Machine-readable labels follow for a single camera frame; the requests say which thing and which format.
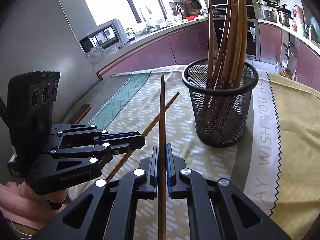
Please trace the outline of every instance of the tile floor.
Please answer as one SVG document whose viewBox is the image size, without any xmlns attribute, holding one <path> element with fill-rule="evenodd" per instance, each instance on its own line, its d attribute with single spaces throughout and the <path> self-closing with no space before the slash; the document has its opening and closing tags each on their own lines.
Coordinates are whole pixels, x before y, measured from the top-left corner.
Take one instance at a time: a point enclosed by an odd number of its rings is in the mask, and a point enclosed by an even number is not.
<svg viewBox="0 0 320 240">
<path fill-rule="evenodd" d="M 267 72 L 271 72 L 271 73 L 275 72 L 275 68 L 276 68 L 275 65 L 261 62 L 261 61 L 257 61 L 257 60 L 252 60 L 252 59 L 246 59 L 245 61 L 247 63 L 251 64 L 257 70 L 263 70 L 263 71 L 267 71 Z"/>
</svg>

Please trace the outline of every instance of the white cable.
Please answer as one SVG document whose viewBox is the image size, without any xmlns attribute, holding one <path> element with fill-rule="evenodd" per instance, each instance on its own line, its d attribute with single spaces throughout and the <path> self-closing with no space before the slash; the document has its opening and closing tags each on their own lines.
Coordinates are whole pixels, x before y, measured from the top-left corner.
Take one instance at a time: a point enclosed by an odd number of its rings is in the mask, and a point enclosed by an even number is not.
<svg viewBox="0 0 320 240">
<path fill-rule="evenodd" d="M 7 213 L 7 216 L 8 216 L 8 218 L 10 219 L 11 224 L 13 225 L 13 228 L 14 228 L 17 232 L 19 232 L 20 234 L 23 234 L 23 235 L 25 235 L 25 236 L 31 236 L 31 237 L 32 237 L 32 235 L 28 235 L 28 234 L 22 233 L 22 232 L 20 232 L 19 230 L 17 230 L 17 228 L 14 226 L 14 224 L 13 224 L 13 222 L 12 222 L 10 216 L 9 216 L 9 213 L 8 213 L 2 206 L 0 206 L 0 207 Z"/>
</svg>

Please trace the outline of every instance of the yellow fabric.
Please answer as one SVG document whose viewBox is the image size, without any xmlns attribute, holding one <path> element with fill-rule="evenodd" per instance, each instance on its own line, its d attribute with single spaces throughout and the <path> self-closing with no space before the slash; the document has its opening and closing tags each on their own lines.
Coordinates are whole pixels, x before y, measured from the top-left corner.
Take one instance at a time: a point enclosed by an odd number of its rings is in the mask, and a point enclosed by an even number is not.
<svg viewBox="0 0 320 240">
<path fill-rule="evenodd" d="M 320 92 L 269 74 L 281 139 L 278 201 L 271 219 L 300 240 L 320 213 Z"/>
</svg>

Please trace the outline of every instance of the camera lens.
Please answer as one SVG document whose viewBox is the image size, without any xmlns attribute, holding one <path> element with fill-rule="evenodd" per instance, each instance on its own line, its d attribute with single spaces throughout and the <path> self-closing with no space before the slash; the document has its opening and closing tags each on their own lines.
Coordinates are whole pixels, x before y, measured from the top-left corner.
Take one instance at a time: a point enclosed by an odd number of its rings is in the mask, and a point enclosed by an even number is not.
<svg viewBox="0 0 320 240">
<path fill-rule="evenodd" d="M 55 95 L 57 94 L 57 89 L 58 89 L 58 88 L 57 88 L 57 85 L 54 84 L 54 85 L 53 85 L 53 88 L 52 88 L 52 95 L 53 95 L 53 96 L 55 96 Z"/>
<path fill-rule="evenodd" d="M 50 96 L 50 84 L 47 84 L 44 87 L 44 91 L 43 91 L 43 94 L 42 94 L 42 99 L 43 99 L 44 103 L 47 101 L 49 96 Z"/>
<path fill-rule="evenodd" d="M 36 107 L 38 105 L 38 100 L 40 96 L 40 91 L 36 89 L 32 94 L 31 104 L 33 107 Z"/>
</svg>

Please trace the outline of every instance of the utensil holder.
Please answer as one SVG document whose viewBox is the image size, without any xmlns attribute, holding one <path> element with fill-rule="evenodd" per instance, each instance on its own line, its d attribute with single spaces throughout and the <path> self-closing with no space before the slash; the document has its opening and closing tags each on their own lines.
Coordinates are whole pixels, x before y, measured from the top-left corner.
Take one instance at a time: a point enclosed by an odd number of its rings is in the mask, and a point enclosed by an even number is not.
<svg viewBox="0 0 320 240">
<path fill-rule="evenodd" d="M 239 88 L 216 90 L 206 88 L 207 68 L 208 59 L 204 58 L 192 62 L 182 72 L 182 81 L 190 92 L 196 133 L 209 146 L 230 147 L 244 133 L 251 91 L 258 83 L 258 73 L 245 63 Z"/>
</svg>

